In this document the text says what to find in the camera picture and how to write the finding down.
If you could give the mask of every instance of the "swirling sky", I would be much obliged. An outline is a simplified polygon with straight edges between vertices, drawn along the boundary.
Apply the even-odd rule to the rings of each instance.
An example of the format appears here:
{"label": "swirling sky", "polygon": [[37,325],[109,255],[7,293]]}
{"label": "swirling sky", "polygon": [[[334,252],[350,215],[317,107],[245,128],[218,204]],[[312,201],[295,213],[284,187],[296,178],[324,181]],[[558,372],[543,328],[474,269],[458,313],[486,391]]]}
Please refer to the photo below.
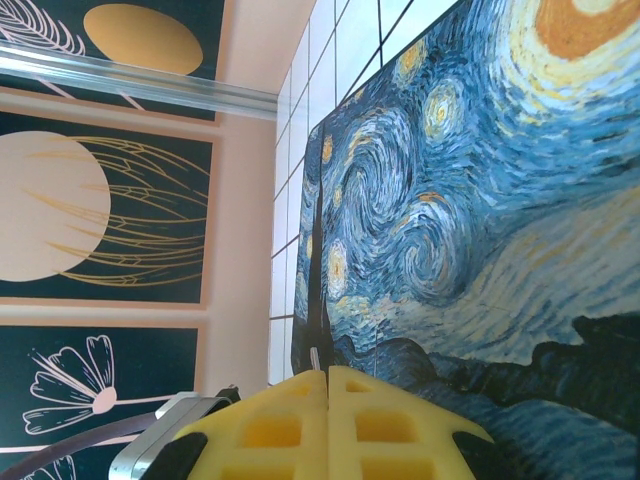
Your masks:
{"label": "swirling sky", "polygon": [[358,349],[527,363],[575,316],[640,309],[639,14],[463,0],[390,62],[312,134],[296,314],[318,168],[327,307]]}

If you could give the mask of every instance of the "beige circle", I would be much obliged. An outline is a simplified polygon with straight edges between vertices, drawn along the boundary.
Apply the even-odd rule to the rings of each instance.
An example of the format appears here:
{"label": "beige circle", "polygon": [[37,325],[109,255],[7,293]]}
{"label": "beige circle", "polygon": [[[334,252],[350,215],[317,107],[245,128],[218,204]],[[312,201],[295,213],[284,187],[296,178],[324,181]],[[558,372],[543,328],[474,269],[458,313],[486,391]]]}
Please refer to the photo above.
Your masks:
{"label": "beige circle", "polygon": [[111,196],[95,157],[50,132],[0,136],[0,280],[65,272],[98,246]]}
{"label": "beige circle", "polygon": [[117,63],[182,75],[202,63],[202,48],[193,33],[149,8],[100,5],[87,12],[84,29],[95,46]]}
{"label": "beige circle", "polygon": [[573,5],[587,15],[597,15],[606,12],[615,5],[617,0],[573,0]]}

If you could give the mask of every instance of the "gold line art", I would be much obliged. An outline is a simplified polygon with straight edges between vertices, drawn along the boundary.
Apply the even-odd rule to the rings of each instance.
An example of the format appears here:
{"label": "gold line art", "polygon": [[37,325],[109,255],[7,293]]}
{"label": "gold line art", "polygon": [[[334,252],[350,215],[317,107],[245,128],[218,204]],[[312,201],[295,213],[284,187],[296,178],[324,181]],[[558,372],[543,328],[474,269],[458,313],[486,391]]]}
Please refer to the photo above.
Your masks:
{"label": "gold line art", "polygon": [[[185,275],[178,278],[172,278],[170,280],[160,280],[160,281],[145,281],[140,282],[139,278],[136,278],[136,275],[80,275],[76,273],[69,272],[57,272],[58,275],[62,275],[63,277],[70,278],[72,280],[78,280],[84,283],[91,283],[93,285],[100,285],[103,287],[155,287],[159,285],[170,285],[172,283],[184,282],[185,280],[191,280],[193,278],[198,278],[201,276],[200,273],[196,273],[193,275]],[[145,272],[141,275],[147,275],[149,273],[155,272]]]}
{"label": "gold line art", "polygon": [[[92,182],[80,187],[111,196],[108,212],[83,208],[82,202],[63,201],[44,192],[23,189],[39,202],[85,222],[75,225],[69,220],[64,224],[68,230],[101,239],[95,251],[65,241],[45,241],[57,251],[83,258],[80,265],[93,264],[98,268],[102,265],[108,267],[105,271],[109,272],[90,274],[86,272],[91,270],[69,270],[57,274],[82,283],[122,288],[168,285],[202,276],[209,185],[209,173],[205,169],[162,148],[130,140],[68,136],[53,137],[51,141],[83,145],[103,168],[109,184]],[[71,148],[67,152],[65,147],[30,157],[91,161]],[[199,187],[195,188],[188,180],[194,174],[205,179],[198,181]]]}
{"label": "gold line art", "polygon": [[89,221],[96,221],[97,220],[107,220],[107,221],[111,221],[111,220],[118,220],[120,222],[124,222],[126,224],[127,220],[130,220],[132,222],[140,222],[140,226],[143,226],[145,223],[151,223],[151,224],[176,224],[176,223],[197,223],[197,222],[204,222],[206,221],[206,217],[200,217],[200,218],[183,218],[183,219],[177,219],[177,220],[160,220],[160,219],[153,219],[153,218],[135,218],[135,217],[126,217],[124,215],[114,215],[114,214],[108,214],[108,213],[102,213],[102,212],[96,212],[95,210],[90,210],[88,208],[82,208],[82,207],[78,207],[76,205],[71,205],[69,203],[65,203],[65,202],[60,202],[58,200],[55,200],[51,197],[47,197],[46,195],[39,195],[35,192],[31,192],[29,190],[25,190],[26,193],[28,193],[29,195],[33,196],[34,198],[37,198],[38,200],[40,200],[41,202],[46,203],[47,205],[50,205],[53,208],[57,208],[58,210],[62,210],[64,212],[69,213],[70,215],[73,215],[74,217],[79,217],[82,218],[84,220],[89,220]]}
{"label": "gold line art", "polygon": [[155,251],[171,251],[173,247],[186,247],[192,244],[200,245],[202,244],[202,240],[204,239],[204,235],[194,235],[193,237],[185,237],[183,239],[174,240],[143,240],[136,238],[120,238],[113,235],[100,235],[96,232],[91,232],[90,230],[86,230],[84,228],[76,227],[73,225],[66,225],[66,227],[80,232],[84,235],[101,237],[105,242]]}

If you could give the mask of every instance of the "black rubber corner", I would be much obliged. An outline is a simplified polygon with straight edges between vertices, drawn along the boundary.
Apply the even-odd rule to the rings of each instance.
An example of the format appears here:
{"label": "black rubber corner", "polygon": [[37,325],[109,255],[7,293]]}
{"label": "black rubber corner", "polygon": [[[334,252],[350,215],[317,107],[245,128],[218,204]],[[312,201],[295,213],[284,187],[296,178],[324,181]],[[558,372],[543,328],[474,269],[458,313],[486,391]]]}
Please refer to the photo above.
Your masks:
{"label": "black rubber corner", "polygon": [[455,432],[453,441],[462,453],[476,480],[512,480],[498,447],[468,432]]}
{"label": "black rubber corner", "polygon": [[187,480],[207,441],[195,432],[167,443],[140,480]]}

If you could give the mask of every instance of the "metal frame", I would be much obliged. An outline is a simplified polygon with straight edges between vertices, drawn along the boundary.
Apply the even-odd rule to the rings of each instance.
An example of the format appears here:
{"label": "metal frame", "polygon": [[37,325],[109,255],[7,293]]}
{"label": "metal frame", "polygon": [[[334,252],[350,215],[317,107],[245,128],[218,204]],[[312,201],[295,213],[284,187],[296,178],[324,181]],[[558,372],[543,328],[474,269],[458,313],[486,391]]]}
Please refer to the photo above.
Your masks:
{"label": "metal frame", "polygon": [[267,120],[276,119],[278,106],[278,96],[271,93],[4,40],[0,40],[0,74]]}

